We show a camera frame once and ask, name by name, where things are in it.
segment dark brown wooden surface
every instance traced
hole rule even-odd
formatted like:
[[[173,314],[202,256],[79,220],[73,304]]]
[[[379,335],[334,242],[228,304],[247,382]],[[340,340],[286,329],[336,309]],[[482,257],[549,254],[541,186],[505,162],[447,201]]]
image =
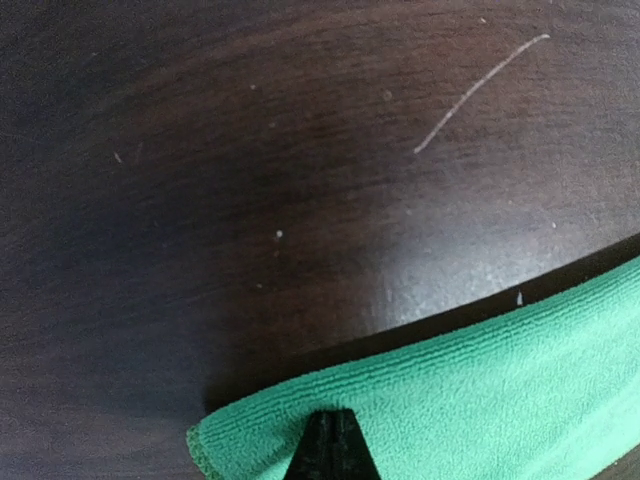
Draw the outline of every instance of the dark brown wooden surface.
[[[204,400],[640,231],[636,2],[131,3],[0,5],[3,479],[201,478]]]

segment wood grain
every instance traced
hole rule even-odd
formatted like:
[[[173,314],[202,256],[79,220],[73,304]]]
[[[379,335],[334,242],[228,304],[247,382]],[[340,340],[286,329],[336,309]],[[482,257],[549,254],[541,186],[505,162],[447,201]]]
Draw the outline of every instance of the wood grain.
[[[105,3],[0,7],[2,478],[201,478],[203,397],[640,231],[630,0]]]

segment folded cloth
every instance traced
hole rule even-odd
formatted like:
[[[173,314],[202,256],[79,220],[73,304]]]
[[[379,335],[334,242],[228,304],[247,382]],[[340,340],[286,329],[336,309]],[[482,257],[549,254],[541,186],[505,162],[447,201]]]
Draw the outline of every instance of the folded cloth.
[[[589,479],[640,443],[640,259],[258,392],[187,441],[208,479],[281,480],[308,416],[340,408],[356,412],[383,480]]]

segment green cloth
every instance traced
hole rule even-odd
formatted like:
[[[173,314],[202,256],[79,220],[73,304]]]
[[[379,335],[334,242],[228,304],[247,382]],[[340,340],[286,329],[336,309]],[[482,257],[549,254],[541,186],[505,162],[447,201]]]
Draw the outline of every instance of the green cloth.
[[[640,259],[263,390],[187,440],[208,479],[281,480],[308,415],[338,408],[355,410],[383,480],[589,479],[640,443]]]

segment black pointed object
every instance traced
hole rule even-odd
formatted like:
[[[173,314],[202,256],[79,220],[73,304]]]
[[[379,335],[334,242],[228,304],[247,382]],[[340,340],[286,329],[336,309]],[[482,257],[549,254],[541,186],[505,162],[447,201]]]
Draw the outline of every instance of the black pointed object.
[[[354,411],[311,414],[284,480],[380,480]]]

